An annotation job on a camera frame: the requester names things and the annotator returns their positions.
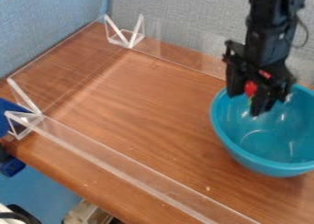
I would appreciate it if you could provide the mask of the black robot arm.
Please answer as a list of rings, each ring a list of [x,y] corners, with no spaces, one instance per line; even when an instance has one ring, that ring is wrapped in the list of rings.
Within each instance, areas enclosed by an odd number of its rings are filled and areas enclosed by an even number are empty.
[[[286,60],[294,47],[298,11],[306,0],[248,0],[247,34],[243,43],[226,41],[226,84],[231,97],[247,95],[250,115],[271,110],[291,92],[295,77]]]

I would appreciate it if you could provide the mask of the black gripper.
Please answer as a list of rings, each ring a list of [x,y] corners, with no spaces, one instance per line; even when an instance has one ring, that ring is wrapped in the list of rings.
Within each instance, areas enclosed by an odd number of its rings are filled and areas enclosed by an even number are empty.
[[[283,60],[260,67],[246,59],[244,44],[227,39],[224,45],[226,53],[222,61],[227,64],[227,93],[230,97],[242,95],[247,80],[256,84],[258,90],[250,104],[250,115],[256,117],[271,110],[276,100],[286,100],[295,78]]]

